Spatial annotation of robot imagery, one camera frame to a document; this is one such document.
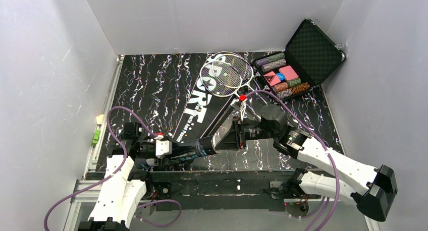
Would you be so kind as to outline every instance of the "poker chip set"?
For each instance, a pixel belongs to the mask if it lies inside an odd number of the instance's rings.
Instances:
[[[309,18],[282,52],[254,59],[257,80],[286,101],[318,87],[346,56]]]

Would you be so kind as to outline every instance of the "black case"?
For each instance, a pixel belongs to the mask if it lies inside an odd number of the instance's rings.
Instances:
[[[309,18],[303,20],[283,52],[287,65],[293,67],[302,83],[310,84],[309,90],[286,97],[284,101],[308,93],[313,87],[318,87],[346,59],[345,53]],[[252,60],[251,65],[256,69],[257,81],[264,85],[265,89],[275,93],[263,76],[271,71],[263,72],[261,67],[256,67],[254,64],[262,58],[264,57]]]

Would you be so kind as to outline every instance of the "case lid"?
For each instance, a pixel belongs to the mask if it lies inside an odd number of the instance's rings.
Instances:
[[[287,43],[287,51],[314,85],[321,84],[345,60],[345,54],[309,18],[303,20]]]

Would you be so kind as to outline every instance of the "marble surface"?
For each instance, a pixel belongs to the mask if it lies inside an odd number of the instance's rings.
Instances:
[[[268,53],[250,52],[241,55],[250,61]],[[126,55],[113,106],[122,105],[132,109],[155,133],[173,133],[199,70],[209,56],[209,53]],[[256,113],[259,113],[266,101],[269,100],[263,96],[255,96],[250,100]],[[343,152],[320,87],[286,104],[324,139],[327,146]],[[111,119],[116,132],[125,121],[134,121],[128,113],[122,111],[113,113]],[[97,171],[105,170],[106,147],[110,139],[107,132],[102,142]],[[297,167],[313,166],[279,153],[273,148],[272,140],[258,140],[247,141],[247,148],[240,151],[220,151],[217,155],[198,158],[189,170],[281,170]]]

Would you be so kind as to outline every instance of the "white wall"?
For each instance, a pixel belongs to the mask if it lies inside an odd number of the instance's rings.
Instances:
[[[84,173],[116,54],[86,0],[0,0],[0,54],[0,222],[43,230]]]
[[[428,0],[344,0],[328,35],[348,59],[324,85],[346,153],[395,170],[382,230],[426,230]]]
[[[327,30],[342,0],[88,0],[120,54],[285,47],[305,17]]]

